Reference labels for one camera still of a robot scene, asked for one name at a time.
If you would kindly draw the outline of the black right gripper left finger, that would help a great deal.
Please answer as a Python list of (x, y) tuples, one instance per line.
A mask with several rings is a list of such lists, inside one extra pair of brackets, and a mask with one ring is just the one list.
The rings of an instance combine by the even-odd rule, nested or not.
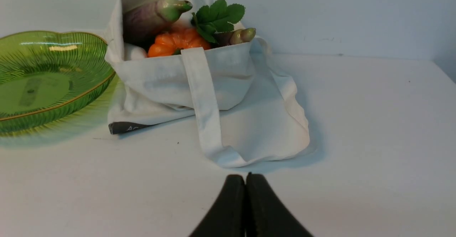
[(244, 237), (245, 182), (239, 174), (226, 177), (214, 203), (191, 237)]

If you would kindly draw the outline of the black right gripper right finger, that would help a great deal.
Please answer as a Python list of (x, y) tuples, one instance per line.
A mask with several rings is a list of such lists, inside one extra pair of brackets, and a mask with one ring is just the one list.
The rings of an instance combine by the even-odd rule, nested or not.
[(266, 177), (250, 172), (246, 178), (248, 237), (312, 237), (280, 201)]

